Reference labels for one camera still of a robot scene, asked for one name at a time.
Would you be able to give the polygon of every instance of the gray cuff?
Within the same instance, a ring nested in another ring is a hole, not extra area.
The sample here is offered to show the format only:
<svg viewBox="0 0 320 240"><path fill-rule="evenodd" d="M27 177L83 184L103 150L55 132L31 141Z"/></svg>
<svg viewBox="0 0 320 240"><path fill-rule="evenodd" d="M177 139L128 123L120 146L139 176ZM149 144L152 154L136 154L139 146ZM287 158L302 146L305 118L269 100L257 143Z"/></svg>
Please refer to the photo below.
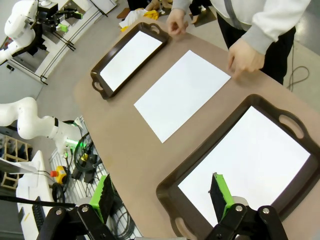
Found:
<svg viewBox="0 0 320 240"><path fill-rule="evenodd" d="M189 0L173 0L172 9L181 9L185 13L187 13L189 5L190 5Z"/></svg>
<svg viewBox="0 0 320 240"><path fill-rule="evenodd" d="M267 36L261 28L253 24L250 29L242 36L242 39L245 40L251 47L253 47L257 52L265 55L270 44L274 40Z"/></svg>

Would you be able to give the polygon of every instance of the white desk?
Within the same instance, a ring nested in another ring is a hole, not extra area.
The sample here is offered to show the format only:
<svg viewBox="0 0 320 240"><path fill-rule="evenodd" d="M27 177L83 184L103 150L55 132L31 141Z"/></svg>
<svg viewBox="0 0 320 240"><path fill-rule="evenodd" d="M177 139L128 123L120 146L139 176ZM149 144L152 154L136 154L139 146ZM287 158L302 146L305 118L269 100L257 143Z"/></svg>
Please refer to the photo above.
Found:
<svg viewBox="0 0 320 240"><path fill-rule="evenodd" d="M32 162L39 162L39 171L45 171L44 158L41 151L37 151L35 156L32 159ZM34 173L25 173L22 178L19 179L18 187L16 188L16 196L18 198L24 198L29 200L36 200L37 197L40 197L42 201L53 202L52 193L49 188L49 179L45 176L45 172L40 172L38 175L38 181L36 187L27 187L25 176ZM25 240L35 240L38 237L38 229L34 214L32 212L32 205L25 203L17 203L18 212L23 207L24 216L21 221L22 232ZM44 214L47 215L51 207L44 206Z"/></svg>

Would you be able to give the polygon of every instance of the gray strap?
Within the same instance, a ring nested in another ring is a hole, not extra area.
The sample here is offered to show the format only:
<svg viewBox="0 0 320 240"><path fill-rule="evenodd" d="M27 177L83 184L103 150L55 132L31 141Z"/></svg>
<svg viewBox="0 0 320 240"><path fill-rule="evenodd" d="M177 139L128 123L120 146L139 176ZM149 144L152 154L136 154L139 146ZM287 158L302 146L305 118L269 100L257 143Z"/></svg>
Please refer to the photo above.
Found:
<svg viewBox="0 0 320 240"><path fill-rule="evenodd" d="M225 4L225 9L226 9L227 13L229 14L230 19L231 19L231 21L233 23L233 26L236 29L241 29L242 30L243 28L241 27L241 23L238 20L236 14L235 14L234 8L232 7L231 0L224 0L224 4Z"/></svg>

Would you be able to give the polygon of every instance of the person's right hand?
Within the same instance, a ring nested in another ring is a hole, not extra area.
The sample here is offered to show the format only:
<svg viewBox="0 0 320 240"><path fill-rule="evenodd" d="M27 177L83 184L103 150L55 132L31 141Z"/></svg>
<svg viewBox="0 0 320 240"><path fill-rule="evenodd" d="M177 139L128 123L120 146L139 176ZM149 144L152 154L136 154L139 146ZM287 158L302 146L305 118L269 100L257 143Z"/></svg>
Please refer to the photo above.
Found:
<svg viewBox="0 0 320 240"><path fill-rule="evenodd" d="M186 33L188 23L184 23L185 11L179 8L172 9L166 25L168 33L172 36Z"/></svg>

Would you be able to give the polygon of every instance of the hand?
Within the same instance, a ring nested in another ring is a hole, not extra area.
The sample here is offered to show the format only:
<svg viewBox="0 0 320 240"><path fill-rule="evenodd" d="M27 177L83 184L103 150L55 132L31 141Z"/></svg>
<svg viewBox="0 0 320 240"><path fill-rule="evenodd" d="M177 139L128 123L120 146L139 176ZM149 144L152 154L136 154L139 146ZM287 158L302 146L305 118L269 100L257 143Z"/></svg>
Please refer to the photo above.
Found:
<svg viewBox="0 0 320 240"><path fill-rule="evenodd" d="M185 11L182 9L172 9L166 25L168 27L168 33L172 36L186 33L188 23L184 23Z"/></svg>
<svg viewBox="0 0 320 240"><path fill-rule="evenodd" d="M228 70L234 70L233 79L237 79L242 72L252 73L262 69L265 64L265 55L257 52L245 40L239 38L229 49Z"/></svg>

